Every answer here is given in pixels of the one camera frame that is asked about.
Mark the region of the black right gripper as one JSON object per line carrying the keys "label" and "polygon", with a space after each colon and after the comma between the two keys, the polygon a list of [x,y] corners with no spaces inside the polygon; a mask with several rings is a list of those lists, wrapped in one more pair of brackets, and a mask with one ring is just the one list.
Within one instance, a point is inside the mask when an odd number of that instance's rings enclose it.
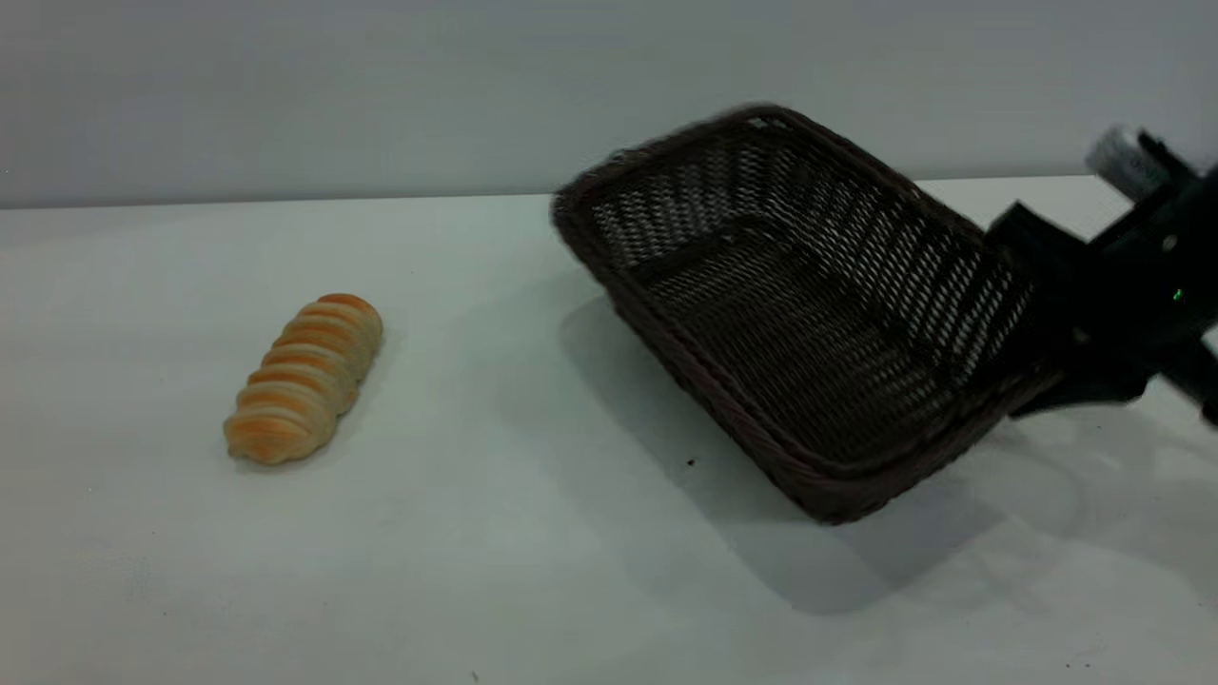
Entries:
{"label": "black right gripper", "polygon": [[1123,406],[1156,375],[1200,406],[1216,403],[1216,352],[1205,342],[1216,325],[1216,186],[1209,169],[1157,206],[1138,205],[1130,229],[1110,225],[1089,245],[1018,201],[991,222],[987,244],[1037,282],[1077,283],[1069,318],[1085,338],[1067,373],[1030,374],[1009,418]]}

